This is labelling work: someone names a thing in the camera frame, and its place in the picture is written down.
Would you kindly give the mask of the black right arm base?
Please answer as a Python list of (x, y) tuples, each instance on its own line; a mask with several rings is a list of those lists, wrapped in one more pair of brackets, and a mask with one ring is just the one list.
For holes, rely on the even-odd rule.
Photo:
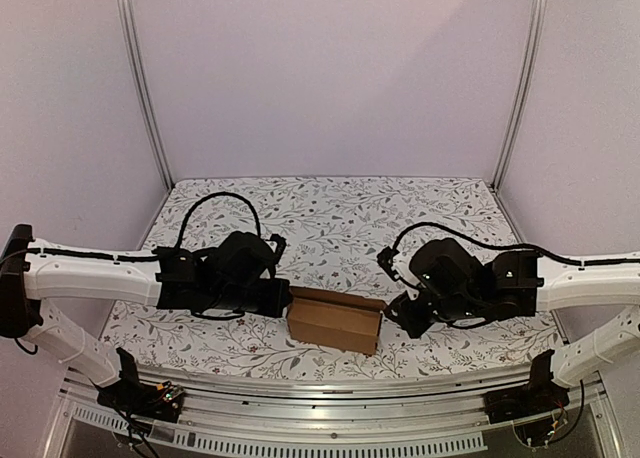
[(546, 414), (541, 420), (513, 428), (516, 438), (528, 448), (546, 447), (552, 443), (570, 403), (569, 389), (553, 382), (553, 355), (553, 350), (547, 350), (533, 359), (525, 384), (489, 391), (482, 397), (490, 424)]

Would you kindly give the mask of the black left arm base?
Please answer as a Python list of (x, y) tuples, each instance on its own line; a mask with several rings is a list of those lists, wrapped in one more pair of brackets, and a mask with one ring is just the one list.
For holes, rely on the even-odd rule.
[(110, 385), (96, 385), (98, 403), (127, 416), (177, 423), (184, 403), (184, 388), (171, 381), (155, 385), (141, 382), (134, 357), (122, 348), (117, 348), (116, 353), (120, 360), (117, 380)]

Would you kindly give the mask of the brown cardboard box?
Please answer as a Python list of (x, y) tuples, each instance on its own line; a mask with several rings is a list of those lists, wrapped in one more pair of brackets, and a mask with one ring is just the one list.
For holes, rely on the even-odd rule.
[(290, 291), (287, 325), (292, 339), (366, 356), (376, 353), (387, 306), (383, 300), (297, 286)]

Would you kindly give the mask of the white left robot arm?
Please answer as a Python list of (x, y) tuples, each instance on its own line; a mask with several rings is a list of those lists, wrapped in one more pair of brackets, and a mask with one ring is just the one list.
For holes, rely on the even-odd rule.
[(115, 252), (63, 248), (36, 239), (29, 225), (12, 231), (1, 256), (1, 335), (23, 339), (84, 374), (128, 412), (148, 404), (135, 359), (66, 317), (54, 298), (118, 300), (159, 310), (186, 310), (213, 321), (247, 314), (280, 318), (292, 301), (276, 275), (286, 248), (274, 235), (233, 232), (219, 246), (177, 245)]

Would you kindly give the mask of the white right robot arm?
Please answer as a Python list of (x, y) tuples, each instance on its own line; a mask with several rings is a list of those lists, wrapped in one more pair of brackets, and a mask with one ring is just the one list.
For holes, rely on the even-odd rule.
[(534, 245), (496, 247), (481, 263), (452, 238), (432, 240), (413, 255), (397, 246), (377, 256), (387, 276), (405, 291), (385, 309), (386, 317), (410, 337), (432, 325), (483, 327), (558, 309), (621, 305), (623, 311), (574, 343), (538, 355), (517, 405), (537, 414), (556, 388), (571, 388), (604, 365), (639, 349), (639, 259), (633, 254), (565, 258)]

